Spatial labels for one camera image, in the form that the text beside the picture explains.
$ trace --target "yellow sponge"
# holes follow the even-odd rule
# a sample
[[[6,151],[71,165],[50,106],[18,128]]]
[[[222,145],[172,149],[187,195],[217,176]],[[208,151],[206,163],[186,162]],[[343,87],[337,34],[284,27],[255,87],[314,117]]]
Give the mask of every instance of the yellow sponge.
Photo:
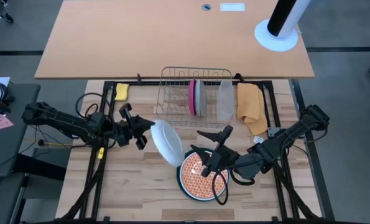
[[[128,97],[128,84],[118,83],[116,87],[117,95],[114,100],[126,101]]]

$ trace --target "wooden desk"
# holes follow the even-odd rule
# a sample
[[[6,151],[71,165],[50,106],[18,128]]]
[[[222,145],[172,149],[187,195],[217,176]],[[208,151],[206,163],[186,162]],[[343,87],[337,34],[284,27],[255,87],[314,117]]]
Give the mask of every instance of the wooden desk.
[[[102,80],[89,81],[86,92],[102,92]],[[294,101],[287,80],[274,80],[274,91],[279,116],[283,127],[289,127],[297,120]],[[128,102],[132,104],[132,114],[139,114],[146,119],[156,119],[154,114],[157,100],[157,86],[131,86]],[[99,104],[100,98],[85,98],[82,113],[92,103]],[[119,120],[116,103],[115,119]],[[252,146],[252,136],[248,128],[237,119],[231,125],[234,131],[226,145],[241,154]],[[203,147],[215,147],[215,144],[200,135],[195,128],[178,128],[184,149],[191,144]],[[169,166],[160,156],[153,142],[150,131],[146,148],[139,151],[131,142],[122,148],[113,148],[108,152],[104,181],[99,205],[98,219],[110,216],[111,220],[271,220],[280,217],[279,203],[273,172],[258,174],[256,183],[245,187],[229,181],[229,200],[225,206],[212,202],[197,202],[188,198],[180,189],[176,180],[176,169]],[[295,143],[304,148],[302,141]],[[81,194],[84,183],[90,148],[74,148],[70,155],[66,178],[60,196],[57,217],[64,215]],[[308,159],[304,152],[293,147],[290,149],[289,163],[296,191],[305,203],[317,215],[321,215],[317,193],[312,179]],[[286,206],[291,216],[287,192]],[[90,196],[87,216],[90,216],[93,194]]]
[[[221,11],[223,2],[243,2],[245,11]],[[159,78],[167,66],[225,68],[265,79],[314,77],[301,35],[288,52],[257,43],[254,29],[276,2],[64,1],[35,77]]]

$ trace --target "white label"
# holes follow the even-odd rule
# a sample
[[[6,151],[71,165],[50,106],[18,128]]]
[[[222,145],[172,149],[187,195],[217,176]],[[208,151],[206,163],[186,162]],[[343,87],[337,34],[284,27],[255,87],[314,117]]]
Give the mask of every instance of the white label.
[[[223,12],[242,12],[245,10],[244,3],[221,3],[221,11]]]
[[[258,136],[255,136],[254,137],[254,143],[262,143],[262,142],[264,142],[264,139],[263,138],[258,137]]]

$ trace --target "clear plastic container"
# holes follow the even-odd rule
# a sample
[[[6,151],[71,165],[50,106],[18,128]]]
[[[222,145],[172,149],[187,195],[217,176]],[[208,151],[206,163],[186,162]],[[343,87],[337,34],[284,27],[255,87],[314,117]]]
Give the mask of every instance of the clear plastic container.
[[[222,80],[216,93],[216,116],[220,121],[230,120],[234,114],[233,84]]]

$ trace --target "orange patterned plate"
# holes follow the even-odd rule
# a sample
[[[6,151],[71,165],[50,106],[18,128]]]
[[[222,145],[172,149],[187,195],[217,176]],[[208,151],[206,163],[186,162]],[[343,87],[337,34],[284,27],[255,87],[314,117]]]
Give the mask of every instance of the orange patterned plate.
[[[201,172],[205,166],[202,165],[200,157],[195,151],[187,153],[183,164],[178,167],[178,183],[180,188],[191,198],[201,201],[214,199],[212,193],[212,178],[215,172],[211,172],[208,177],[202,177]],[[228,182],[228,171],[222,171],[226,183]],[[215,180],[215,192],[220,196],[224,192],[224,182],[222,177],[217,176]]]

